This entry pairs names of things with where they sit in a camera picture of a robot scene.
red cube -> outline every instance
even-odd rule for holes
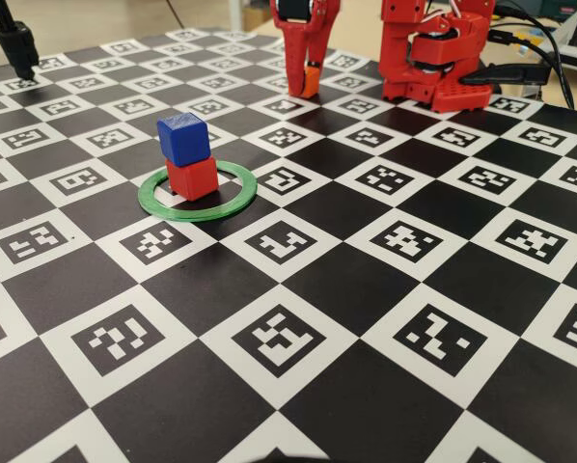
[[[171,189],[187,201],[196,201],[218,189],[218,170],[213,157],[183,167],[167,159],[166,169]]]

stacked cubes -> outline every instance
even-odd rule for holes
[[[179,114],[159,120],[157,132],[173,191],[196,201],[218,189],[206,123],[191,113]]]

black stand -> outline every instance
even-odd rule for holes
[[[6,0],[0,0],[0,44],[16,75],[31,80],[38,65],[38,51],[31,30],[20,21],[14,21]]]

green ring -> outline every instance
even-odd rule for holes
[[[153,195],[155,187],[168,178],[166,169],[152,174],[138,190],[138,202],[149,214],[178,222],[205,222],[234,214],[248,205],[257,194],[257,178],[245,167],[228,161],[216,161],[218,171],[241,180],[241,191],[227,203],[201,210],[177,210],[161,204]]]

checkerboard mat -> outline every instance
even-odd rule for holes
[[[577,462],[577,112],[380,99],[186,29],[0,68],[0,462]],[[158,118],[254,172],[148,216]],[[177,209],[224,203],[240,189]]]

